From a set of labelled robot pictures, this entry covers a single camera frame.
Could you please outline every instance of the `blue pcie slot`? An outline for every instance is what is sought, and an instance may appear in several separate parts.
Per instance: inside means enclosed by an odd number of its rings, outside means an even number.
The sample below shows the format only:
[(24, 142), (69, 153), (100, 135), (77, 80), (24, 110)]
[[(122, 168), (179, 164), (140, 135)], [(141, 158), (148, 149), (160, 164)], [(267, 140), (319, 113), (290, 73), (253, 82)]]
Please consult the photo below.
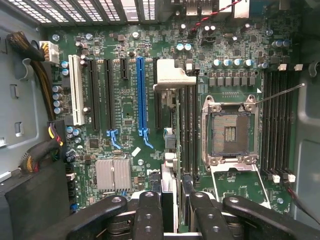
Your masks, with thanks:
[(139, 56), (136, 58), (136, 80), (138, 87), (138, 116), (139, 116), (139, 136), (143, 137), (144, 144), (154, 148), (149, 142), (147, 128), (147, 104), (146, 104), (146, 86), (145, 86), (145, 60)]

